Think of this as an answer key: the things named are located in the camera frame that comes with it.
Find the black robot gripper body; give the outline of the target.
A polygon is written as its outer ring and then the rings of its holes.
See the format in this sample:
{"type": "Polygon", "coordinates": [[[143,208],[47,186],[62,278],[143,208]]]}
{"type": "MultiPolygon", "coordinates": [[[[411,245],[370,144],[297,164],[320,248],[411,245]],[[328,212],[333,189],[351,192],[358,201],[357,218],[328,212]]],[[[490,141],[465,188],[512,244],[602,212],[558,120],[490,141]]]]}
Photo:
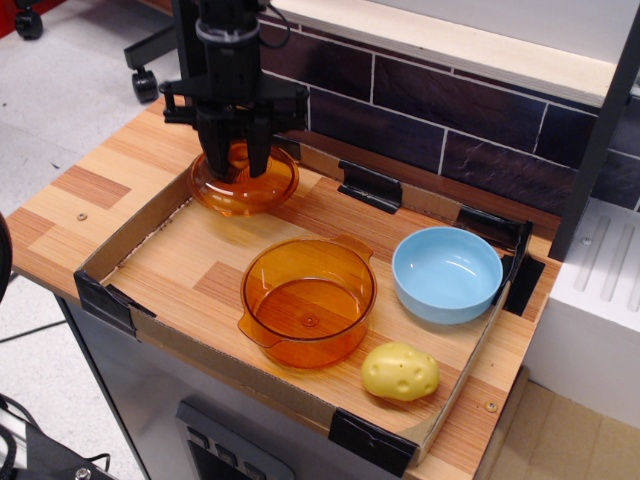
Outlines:
{"type": "Polygon", "coordinates": [[[196,126],[207,120],[257,131],[307,128],[308,89],[262,71],[257,29],[191,29],[179,45],[179,57],[188,71],[160,86],[167,123],[196,126]]]}

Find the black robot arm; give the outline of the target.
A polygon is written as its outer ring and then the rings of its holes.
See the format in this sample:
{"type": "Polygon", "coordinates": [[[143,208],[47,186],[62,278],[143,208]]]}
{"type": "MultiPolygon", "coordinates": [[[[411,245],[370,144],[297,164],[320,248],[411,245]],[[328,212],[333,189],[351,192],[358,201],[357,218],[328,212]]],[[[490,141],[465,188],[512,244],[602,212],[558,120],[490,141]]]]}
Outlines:
{"type": "Polygon", "coordinates": [[[259,16],[267,1],[175,1],[181,79],[161,84],[168,123],[192,126],[211,173],[227,175],[245,142],[249,174],[266,172],[275,135],[307,127],[307,87],[265,73],[259,16]]]}

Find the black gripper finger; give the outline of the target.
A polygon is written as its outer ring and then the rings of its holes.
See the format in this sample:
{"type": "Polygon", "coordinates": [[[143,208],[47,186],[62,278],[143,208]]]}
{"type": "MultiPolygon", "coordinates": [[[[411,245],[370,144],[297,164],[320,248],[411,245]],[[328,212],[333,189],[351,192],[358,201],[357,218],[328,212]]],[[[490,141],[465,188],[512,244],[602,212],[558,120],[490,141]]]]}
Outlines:
{"type": "Polygon", "coordinates": [[[257,178],[266,172],[272,144],[273,104],[256,103],[246,127],[249,175],[257,178]]]}
{"type": "Polygon", "coordinates": [[[212,175],[224,178],[229,168],[230,124],[233,110],[230,107],[196,107],[196,130],[212,175]]]}

